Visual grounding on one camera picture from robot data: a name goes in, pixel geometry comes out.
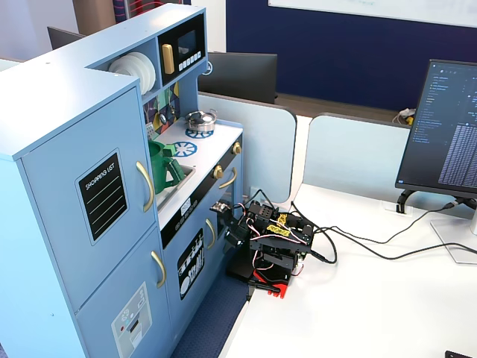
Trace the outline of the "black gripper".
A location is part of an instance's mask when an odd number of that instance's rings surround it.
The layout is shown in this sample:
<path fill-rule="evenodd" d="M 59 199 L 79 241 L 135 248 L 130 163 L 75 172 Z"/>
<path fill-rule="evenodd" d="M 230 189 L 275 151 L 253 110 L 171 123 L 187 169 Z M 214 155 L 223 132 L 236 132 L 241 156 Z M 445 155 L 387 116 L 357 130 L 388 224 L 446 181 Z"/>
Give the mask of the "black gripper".
<path fill-rule="evenodd" d="M 249 238 L 249 228 L 246 219 L 246 214 L 237 219 L 231 210 L 217 213 L 218 234 L 222 234 L 228 228 L 224 235 L 224 254 L 244 244 Z"/>

